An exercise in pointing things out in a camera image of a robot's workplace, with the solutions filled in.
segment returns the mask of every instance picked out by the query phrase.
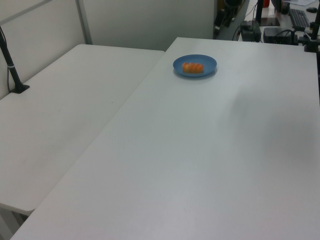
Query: cable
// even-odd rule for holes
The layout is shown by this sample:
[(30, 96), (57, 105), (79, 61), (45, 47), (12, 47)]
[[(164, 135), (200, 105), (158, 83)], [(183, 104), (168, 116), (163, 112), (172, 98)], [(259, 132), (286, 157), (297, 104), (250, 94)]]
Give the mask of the cable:
[(0, 32), (1, 32), (2, 36), (3, 36), (5, 45), (7, 45), (7, 39), (6, 39), (5, 33), (4, 33), (4, 31), (2, 30), (1, 26), (0, 26)]
[[(2, 30), (1, 26), (0, 26), (0, 32), (1, 32), (1, 35), (3, 36), (5, 45), (7, 46), (6, 35), (5, 35), (4, 31)], [(9, 93), (11, 93), (10, 87), (9, 87), (9, 67), (8, 66), (6, 67), (6, 84), (7, 84)]]
[(240, 28), (240, 26), (238, 26), (238, 27), (235, 29), (234, 34), (233, 34), (233, 36), (232, 36), (232, 41), (234, 40), (235, 34), (236, 34), (236, 32), (237, 32), (237, 30), (238, 30), (239, 28)]
[(256, 7), (257, 7), (257, 4), (254, 6), (254, 10), (253, 10), (253, 14), (252, 14), (252, 26), (254, 25), (254, 17), (255, 17), (255, 10), (256, 10)]
[(246, 18), (246, 17), (252, 12), (252, 10), (257, 6), (257, 4), (258, 4), (258, 3), (256, 3), (256, 4), (253, 6), (253, 8), (251, 9), (251, 11), (250, 11), (247, 15), (245, 15), (244, 18)]
[(290, 32), (290, 33), (294, 33), (294, 31), (290, 30), (290, 29), (286, 29), (286, 30), (283, 30), (283, 31), (280, 31), (278, 32), (276, 35), (274, 35), (273, 37), (276, 37), (278, 36), (279, 34), (282, 34), (282, 33), (285, 33), (285, 32)]
[(6, 84), (7, 84), (7, 86), (8, 86), (8, 91), (9, 91), (9, 93), (11, 93), (11, 91), (10, 91), (10, 87), (9, 87), (9, 67), (7, 67), (7, 70), (6, 70)]

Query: white wall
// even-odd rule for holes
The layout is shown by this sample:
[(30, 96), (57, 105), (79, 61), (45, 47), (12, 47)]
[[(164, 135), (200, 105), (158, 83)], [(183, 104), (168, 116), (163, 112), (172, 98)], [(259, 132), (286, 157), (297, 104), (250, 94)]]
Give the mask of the white wall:
[[(49, 1), (1, 27), (23, 83), (74, 46), (85, 43), (76, 0)], [(0, 99), (7, 94), (7, 64), (0, 53)]]
[(95, 45), (166, 51), (176, 37), (213, 36), (215, 0), (80, 1)]
[(41, 5), (41, 3), (46, 3), (50, 0), (1, 0), (0, 7), (0, 24), (4, 21), (8, 22), (8, 19), (14, 18), (17, 15), (22, 15), (30, 9), (34, 9), (36, 6)]

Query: black device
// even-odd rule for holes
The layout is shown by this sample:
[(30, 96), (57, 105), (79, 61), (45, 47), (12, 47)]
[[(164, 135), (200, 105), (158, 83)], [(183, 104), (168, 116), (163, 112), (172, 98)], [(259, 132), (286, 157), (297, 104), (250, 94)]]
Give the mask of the black device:
[(303, 36), (303, 37), (299, 37), (299, 40), (298, 40), (299, 43), (302, 43), (303, 45), (305, 45), (304, 46), (305, 52), (310, 52), (310, 53), (319, 52), (318, 47), (320, 46), (320, 41), (317, 39), (319, 26), (320, 26), (320, 3), (316, 13), (315, 21), (313, 24), (311, 38), (308, 38), (307, 36)]
[[(271, 0), (272, 4), (274, 5), (274, 8), (278, 12), (281, 12), (281, 1), (282, 0)], [(263, 6), (264, 6), (264, 0), (258, 0), (256, 5), (255, 21), (257, 21), (260, 26), (280, 26), (280, 22), (276, 17), (261, 18)]]
[(315, 13), (317, 12), (317, 8), (316, 8), (316, 7), (308, 7), (308, 8), (306, 9), (306, 11), (307, 11), (308, 13), (315, 14)]
[(240, 23), (240, 31), (243, 42), (260, 42), (261, 30), (257, 22), (242, 21)]
[(290, 10), (290, 2), (284, 2), (281, 8), (281, 14), (288, 14)]
[(214, 20), (213, 39), (219, 35), (222, 26), (228, 27), (243, 0), (224, 0), (224, 9), (221, 9)]
[(12, 61), (12, 58), (10, 56), (10, 53), (7, 47), (6, 38), (1, 27), (0, 27), (0, 48), (15, 84), (15, 88), (11, 92), (16, 94), (21, 94), (25, 90), (27, 90), (29, 86), (23, 85), (22, 82), (20, 81), (14, 62)]
[(306, 16), (305, 11), (291, 8), (289, 10), (289, 15), (290, 15), (294, 30), (304, 31), (305, 28), (310, 27), (310, 22)]
[(266, 27), (263, 31), (263, 41), (267, 44), (298, 45), (297, 35), (286, 30), (280, 27)]

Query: keyboard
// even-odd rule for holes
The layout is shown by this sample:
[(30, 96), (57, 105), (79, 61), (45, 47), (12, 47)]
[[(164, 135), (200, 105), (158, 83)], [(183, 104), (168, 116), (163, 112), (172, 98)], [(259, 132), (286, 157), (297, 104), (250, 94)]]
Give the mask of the keyboard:
[(305, 28), (310, 27), (310, 22), (306, 16), (305, 11), (291, 9), (289, 10), (293, 28), (297, 31), (304, 31)]

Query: plate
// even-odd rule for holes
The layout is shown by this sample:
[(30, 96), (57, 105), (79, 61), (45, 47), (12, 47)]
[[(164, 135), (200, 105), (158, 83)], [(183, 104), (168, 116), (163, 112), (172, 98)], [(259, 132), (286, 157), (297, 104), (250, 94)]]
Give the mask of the plate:
[[(183, 63), (199, 63), (203, 64), (203, 73), (185, 73), (182, 70)], [(175, 71), (185, 77), (188, 78), (201, 78), (204, 76), (208, 76), (213, 74), (217, 67), (217, 61), (207, 55), (200, 55), (200, 54), (192, 54), (179, 57), (173, 62), (173, 68)]]

